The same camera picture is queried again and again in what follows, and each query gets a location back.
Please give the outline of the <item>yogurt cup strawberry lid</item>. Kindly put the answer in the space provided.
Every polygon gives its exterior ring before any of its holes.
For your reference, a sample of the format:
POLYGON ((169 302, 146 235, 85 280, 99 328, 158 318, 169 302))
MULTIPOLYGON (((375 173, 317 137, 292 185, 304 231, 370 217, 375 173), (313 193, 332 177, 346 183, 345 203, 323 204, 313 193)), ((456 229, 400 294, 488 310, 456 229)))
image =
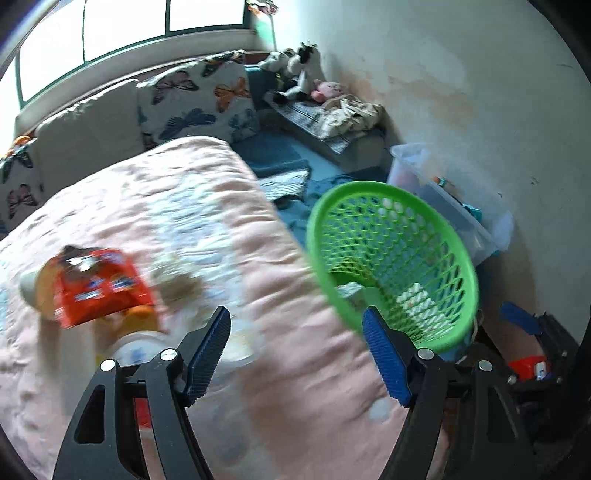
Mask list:
MULTIPOLYGON (((120 366, 127 367, 146 363, 156 354, 171 347, 169 336, 156 331, 139 331, 116 341, 106 356, 115 359, 120 366)), ((233 326, 215 369, 213 382, 228 382, 239 369, 259 359, 263 348, 263 335, 256 328, 245 322, 233 326)))

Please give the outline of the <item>orange peel piece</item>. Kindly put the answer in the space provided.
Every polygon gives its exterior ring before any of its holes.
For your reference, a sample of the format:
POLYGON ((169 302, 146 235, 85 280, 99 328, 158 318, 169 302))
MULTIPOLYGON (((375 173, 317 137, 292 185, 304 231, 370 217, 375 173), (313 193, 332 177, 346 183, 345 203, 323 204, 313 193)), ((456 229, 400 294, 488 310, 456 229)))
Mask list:
POLYGON ((121 366, 148 361, 162 345, 153 307, 136 306, 98 318, 93 325, 94 359, 99 365, 114 358, 121 366))

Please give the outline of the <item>red brown snack wrapper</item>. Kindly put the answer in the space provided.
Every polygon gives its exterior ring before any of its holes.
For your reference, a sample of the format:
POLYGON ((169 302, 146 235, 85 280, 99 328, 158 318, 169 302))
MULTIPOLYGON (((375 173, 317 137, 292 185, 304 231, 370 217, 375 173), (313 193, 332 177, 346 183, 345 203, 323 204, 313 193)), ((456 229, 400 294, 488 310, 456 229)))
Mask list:
POLYGON ((149 288, 121 250, 67 245, 48 265, 55 269, 55 317, 65 329, 154 305, 149 288))

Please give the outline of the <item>white paper cup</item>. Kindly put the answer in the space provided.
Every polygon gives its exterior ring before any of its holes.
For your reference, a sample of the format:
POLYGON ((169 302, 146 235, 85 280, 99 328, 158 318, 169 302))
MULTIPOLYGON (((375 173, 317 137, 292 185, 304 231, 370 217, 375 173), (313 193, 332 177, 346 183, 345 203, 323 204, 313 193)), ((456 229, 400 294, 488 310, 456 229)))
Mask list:
POLYGON ((54 283, 58 269, 44 265, 20 277, 19 290, 23 300, 45 320, 55 320, 54 283))

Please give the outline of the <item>clear plastic storage bin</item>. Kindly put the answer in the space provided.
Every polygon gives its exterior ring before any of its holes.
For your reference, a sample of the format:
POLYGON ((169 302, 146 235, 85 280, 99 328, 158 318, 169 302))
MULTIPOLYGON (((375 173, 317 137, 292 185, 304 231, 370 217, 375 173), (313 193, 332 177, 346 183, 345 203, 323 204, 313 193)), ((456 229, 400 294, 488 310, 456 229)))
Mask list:
POLYGON ((456 186, 424 143, 394 145, 388 183, 421 198, 456 230, 473 263, 509 249, 515 221, 501 199, 481 186, 456 186))

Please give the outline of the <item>crumpled beige cloth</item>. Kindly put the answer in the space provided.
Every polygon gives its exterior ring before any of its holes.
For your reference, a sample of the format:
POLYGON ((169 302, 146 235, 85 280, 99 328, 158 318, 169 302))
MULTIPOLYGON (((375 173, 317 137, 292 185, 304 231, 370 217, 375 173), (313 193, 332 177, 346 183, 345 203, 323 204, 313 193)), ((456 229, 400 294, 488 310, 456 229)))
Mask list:
POLYGON ((379 103, 366 102, 353 94, 345 94, 322 104, 318 116, 317 134, 321 139, 370 131, 383 116, 379 103))

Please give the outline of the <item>left butterfly cushion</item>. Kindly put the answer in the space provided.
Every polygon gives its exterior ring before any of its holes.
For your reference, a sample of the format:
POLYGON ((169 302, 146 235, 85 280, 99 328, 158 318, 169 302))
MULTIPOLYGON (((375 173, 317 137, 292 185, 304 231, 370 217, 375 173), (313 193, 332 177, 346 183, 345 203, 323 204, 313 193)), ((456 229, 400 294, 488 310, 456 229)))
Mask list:
POLYGON ((40 170, 30 150, 33 139, 17 137, 1 158, 1 238, 45 203, 40 170))

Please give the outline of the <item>checkered bench cushion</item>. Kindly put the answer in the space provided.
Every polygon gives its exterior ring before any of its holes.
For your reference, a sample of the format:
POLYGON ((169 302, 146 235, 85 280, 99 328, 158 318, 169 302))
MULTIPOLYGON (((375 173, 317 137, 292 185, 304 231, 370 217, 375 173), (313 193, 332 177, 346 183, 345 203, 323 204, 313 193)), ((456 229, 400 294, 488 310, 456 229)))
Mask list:
POLYGON ((274 101, 273 91, 269 91, 263 100, 284 120, 300 127, 337 154, 376 131, 384 113, 382 105, 363 101, 353 94, 341 95, 322 104, 289 101, 280 105, 274 101))

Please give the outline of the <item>grey middle cushion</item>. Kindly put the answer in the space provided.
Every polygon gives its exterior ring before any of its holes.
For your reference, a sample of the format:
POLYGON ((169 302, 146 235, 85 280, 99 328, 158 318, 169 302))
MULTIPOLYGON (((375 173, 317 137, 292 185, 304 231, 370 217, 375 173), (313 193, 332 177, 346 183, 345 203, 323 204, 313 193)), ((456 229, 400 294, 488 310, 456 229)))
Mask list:
POLYGON ((144 151, 136 85, 120 82, 37 127, 32 157, 48 197, 144 151))

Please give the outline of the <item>right butterfly cushion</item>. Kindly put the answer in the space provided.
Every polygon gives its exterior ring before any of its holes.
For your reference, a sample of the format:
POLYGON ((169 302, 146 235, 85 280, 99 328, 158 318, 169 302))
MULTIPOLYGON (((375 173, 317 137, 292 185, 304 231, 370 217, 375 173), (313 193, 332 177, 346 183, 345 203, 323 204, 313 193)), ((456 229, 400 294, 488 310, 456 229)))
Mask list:
POLYGON ((136 85, 144 147, 185 136, 229 144, 259 133, 245 51, 230 50, 180 64, 136 85))

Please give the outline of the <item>pink plush toy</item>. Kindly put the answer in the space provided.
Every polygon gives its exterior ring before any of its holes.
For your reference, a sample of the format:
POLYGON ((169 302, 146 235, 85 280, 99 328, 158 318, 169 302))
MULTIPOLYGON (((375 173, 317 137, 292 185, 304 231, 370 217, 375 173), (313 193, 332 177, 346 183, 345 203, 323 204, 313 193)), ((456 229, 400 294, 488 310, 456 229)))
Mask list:
POLYGON ((348 89, 339 82, 315 79, 314 88, 311 90, 310 97, 312 101, 315 101, 318 104, 324 104, 325 102, 338 98, 346 93, 348 93, 348 89))

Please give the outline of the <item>cow plush toy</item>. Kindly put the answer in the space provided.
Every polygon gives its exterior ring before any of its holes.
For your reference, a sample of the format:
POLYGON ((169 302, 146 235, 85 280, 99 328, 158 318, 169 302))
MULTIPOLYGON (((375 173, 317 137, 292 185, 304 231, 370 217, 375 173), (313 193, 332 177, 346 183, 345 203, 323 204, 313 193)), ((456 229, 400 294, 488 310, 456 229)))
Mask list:
POLYGON ((315 81, 325 81, 322 70, 322 57, 318 51, 318 45, 314 43, 301 43, 300 49, 290 61, 287 62, 287 73, 297 78, 297 85, 287 91, 276 91, 273 94, 273 102, 284 105, 290 101, 304 101, 311 98, 311 92, 315 90, 315 81))

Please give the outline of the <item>grey white plush toy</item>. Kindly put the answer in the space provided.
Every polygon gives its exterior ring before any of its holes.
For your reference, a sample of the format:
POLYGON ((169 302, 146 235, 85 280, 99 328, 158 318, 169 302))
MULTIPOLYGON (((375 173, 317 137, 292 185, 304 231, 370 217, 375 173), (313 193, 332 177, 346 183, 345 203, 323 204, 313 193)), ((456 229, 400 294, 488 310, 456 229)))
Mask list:
POLYGON ((284 49, 283 51, 273 51, 267 55, 266 59, 259 61, 257 66, 259 66, 260 70, 277 73, 287 68, 288 61, 294 55, 296 55, 296 51, 291 48, 284 49))

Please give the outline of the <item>green framed window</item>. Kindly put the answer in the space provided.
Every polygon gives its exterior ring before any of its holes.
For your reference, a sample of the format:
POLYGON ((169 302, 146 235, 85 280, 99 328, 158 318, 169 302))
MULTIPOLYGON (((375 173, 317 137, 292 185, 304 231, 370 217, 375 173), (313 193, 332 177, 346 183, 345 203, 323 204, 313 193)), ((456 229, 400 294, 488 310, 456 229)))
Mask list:
POLYGON ((66 75, 125 49, 167 37, 249 27, 245 1, 60 1, 12 62, 24 107, 66 75))

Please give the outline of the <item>colourful pinwheel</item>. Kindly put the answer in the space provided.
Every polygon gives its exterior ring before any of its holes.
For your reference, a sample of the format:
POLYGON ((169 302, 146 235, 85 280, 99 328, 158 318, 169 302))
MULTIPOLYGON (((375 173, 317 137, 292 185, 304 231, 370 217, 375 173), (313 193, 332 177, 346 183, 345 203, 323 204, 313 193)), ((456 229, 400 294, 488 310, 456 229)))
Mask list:
POLYGON ((274 16, 279 11, 276 2, 271 0, 249 0, 246 2, 249 10, 250 27, 256 34, 256 46, 263 51, 276 51, 276 27, 274 16))

